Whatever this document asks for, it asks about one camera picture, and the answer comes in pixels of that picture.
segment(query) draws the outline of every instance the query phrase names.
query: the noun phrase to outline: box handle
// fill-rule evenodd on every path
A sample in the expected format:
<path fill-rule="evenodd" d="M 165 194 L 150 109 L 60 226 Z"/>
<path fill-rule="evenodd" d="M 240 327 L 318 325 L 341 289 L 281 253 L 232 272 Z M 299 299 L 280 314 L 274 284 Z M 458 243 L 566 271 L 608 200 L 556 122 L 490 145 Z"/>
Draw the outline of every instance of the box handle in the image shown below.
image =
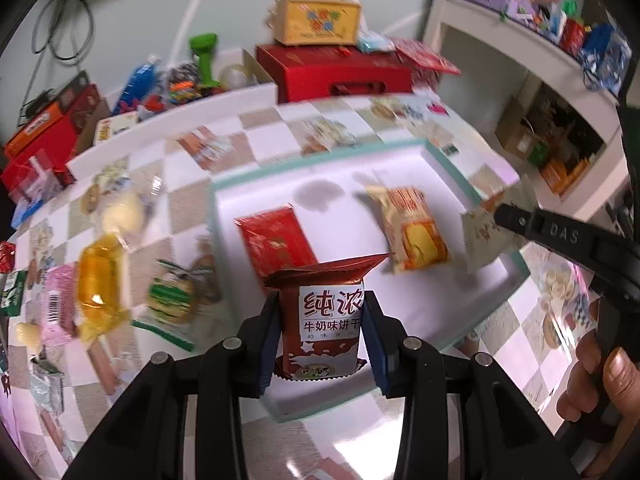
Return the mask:
<path fill-rule="evenodd" d="M 383 94 L 386 85 L 382 81 L 333 83 L 329 86 L 331 95 Z"/>

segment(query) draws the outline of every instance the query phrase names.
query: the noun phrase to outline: yellow gift box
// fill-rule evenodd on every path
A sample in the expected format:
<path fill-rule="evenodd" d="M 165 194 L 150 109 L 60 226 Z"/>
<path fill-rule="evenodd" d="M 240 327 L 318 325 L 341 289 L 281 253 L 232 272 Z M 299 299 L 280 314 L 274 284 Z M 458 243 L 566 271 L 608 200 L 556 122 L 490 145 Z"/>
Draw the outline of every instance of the yellow gift box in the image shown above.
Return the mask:
<path fill-rule="evenodd" d="M 285 45 L 354 45 L 360 4 L 348 0 L 278 0 L 273 38 Z"/>

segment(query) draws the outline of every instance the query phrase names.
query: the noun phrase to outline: barcode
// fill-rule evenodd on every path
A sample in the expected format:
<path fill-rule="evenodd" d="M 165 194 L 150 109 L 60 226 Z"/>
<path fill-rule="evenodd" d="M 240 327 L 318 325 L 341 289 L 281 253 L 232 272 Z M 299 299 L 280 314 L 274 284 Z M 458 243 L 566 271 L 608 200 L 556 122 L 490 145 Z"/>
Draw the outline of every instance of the barcode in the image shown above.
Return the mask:
<path fill-rule="evenodd" d="M 60 292 L 52 290 L 47 304 L 47 323 L 58 324 L 60 319 Z"/>

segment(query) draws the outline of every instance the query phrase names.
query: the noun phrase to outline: white cabinet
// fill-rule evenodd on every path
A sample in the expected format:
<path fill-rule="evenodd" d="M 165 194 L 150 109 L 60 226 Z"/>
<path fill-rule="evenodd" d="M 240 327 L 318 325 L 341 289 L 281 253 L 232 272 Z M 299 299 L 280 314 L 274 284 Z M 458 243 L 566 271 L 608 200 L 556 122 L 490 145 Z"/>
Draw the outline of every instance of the white cabinet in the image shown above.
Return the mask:
<path fill-rule="evenodd" d="M 604 151 L 560 200 L 538 173 L 538 201 L 544 208 L 589 219 L 626 178 L 617 101 L 610 92 L 584 87 L 578 63 L 554 44 L 513 20 L 466 0 L 433 0 L 424 43 L 440 51 L 449 27 L 468 34 L 511 57 L 560 94 L 606 143 Z"/>

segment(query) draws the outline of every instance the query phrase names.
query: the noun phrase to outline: screw head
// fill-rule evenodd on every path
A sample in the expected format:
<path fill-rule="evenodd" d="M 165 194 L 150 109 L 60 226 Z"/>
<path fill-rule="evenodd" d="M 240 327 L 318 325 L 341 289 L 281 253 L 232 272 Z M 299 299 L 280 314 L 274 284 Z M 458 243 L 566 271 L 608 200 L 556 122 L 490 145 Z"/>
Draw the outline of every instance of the screw head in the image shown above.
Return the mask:
<path fill-rule="evenodd" d="M 478 352 L 476 354 L 476 363 L 481 366 L 488 366 L 494 362 L 494 358 L 492 358 L 489 354 L 485 352 Z"/>
<path fill-rule="evenodd" d="M 162 363 L 166 362 L 168 358 L 169 354 L 167 352 L 155 352 L 151 356 L 151 362 L 155 365 L 161 365 Z"/>
<path fill-rule="evenodd" d="M 422 341 L 420 341 L 417 337 L 409 336 L 404 338 L 402 344 L 409 350 L 417 350 L 422 346 Z"/>
<path fill-rule="evenodd" d="M 236 336 L 227 337 L 222 342 L 222 346 L 227 350 L 236 350 L 242 346 L 242 339 Z"/>

